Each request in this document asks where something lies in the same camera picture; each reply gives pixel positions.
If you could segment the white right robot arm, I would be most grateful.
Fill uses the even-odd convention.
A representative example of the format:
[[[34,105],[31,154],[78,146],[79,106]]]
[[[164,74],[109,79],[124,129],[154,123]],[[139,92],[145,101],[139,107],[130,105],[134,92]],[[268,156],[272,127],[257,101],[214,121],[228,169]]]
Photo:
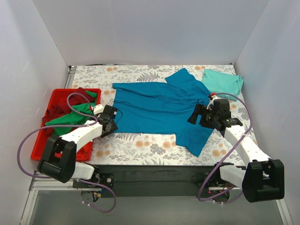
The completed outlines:
[[[284,164],[281,160],[272,159],[265,154],[247,136],[249,130],[243,127],[239,119],[232,117],[227,99],[210,96],[208,105],[196,105],[188,122],[195,124],[198,116],[201,116],[199,124],[219,131],[232,145],[232,150],[238,152],[246,166],[246,169],[242,170],[221,159],[202,183],[200,192],[212,178],[217,186],[229,182],[231,184],[229,190],[233,187],[240,188],[250,203],[284,198]]]

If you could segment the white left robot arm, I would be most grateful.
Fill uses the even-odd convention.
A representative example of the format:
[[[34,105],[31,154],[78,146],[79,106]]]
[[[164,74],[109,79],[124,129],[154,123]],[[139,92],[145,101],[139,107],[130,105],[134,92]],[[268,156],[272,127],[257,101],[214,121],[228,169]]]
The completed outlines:
[[[66,183],[71,179],[83,179],[88,187],[96,187],[100,176],[95,167],[77,162],[77,152],[98,137],[105,137],[115,132],[118,127],[114,121],[118,109],[101,104],[93,109],[94,116],[75,130],[61,136],[47,139],[37,170],[55,180]]]

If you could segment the blue t shirt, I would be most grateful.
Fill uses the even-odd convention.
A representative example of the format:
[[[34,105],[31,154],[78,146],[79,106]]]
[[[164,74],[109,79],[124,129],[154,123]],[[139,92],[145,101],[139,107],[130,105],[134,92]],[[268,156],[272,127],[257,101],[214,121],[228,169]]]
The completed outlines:
[[[199,156],[212,129],[188,122],[197,104],[207,105],[210,91],[185,68],[165,82],[114,83],[118,133],[176,135],[176,144]]]

